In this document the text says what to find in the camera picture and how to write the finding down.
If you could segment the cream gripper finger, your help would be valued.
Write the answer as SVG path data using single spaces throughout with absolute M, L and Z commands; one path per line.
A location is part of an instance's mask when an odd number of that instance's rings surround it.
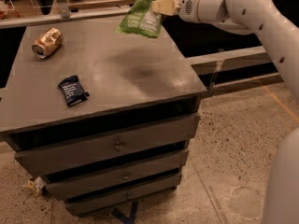
M 155 0 L 151 2 L 151 9 L 155 13 L 161 13 L 162 12 L 162 1 L 161 0 Z

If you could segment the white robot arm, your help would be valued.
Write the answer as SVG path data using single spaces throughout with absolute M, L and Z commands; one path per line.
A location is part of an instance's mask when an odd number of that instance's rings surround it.
M 299 101 L 299 28 L 278 11 L 273 0 L 156 0 L 151 9 L 233 34 L 256 35 Z M 262 224 L 299 224 L 299 129 L 284 138 L 273 160 Z

